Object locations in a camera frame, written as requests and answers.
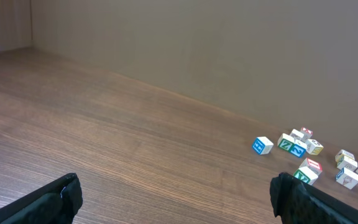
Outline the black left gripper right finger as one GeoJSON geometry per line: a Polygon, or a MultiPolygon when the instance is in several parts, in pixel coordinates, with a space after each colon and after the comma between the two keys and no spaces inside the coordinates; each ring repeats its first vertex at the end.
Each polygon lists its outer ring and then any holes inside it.
{"type": "Polygon", "coordinates": [[[270,182],[275,217],[286,224],[358,224],[358,210],[282,172],[270,182]]]}

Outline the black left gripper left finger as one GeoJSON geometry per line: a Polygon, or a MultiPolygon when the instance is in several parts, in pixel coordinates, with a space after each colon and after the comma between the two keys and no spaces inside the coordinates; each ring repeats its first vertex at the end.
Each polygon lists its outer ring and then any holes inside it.
{"type": "Polygon", "coordinates": [[[0,208],[0,224],[71,224],[82,204],[79,178],[69,173],[0,208]]]}

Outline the wooden block number 4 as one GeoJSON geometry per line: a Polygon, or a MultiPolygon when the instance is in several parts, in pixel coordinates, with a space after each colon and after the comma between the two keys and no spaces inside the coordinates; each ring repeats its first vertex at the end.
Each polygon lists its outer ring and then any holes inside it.
{"type": "Polygon", "coordinates": [[[358,184],[358,174],[344,167],[336,175],[336,182],[351,190],[358,184]]]}

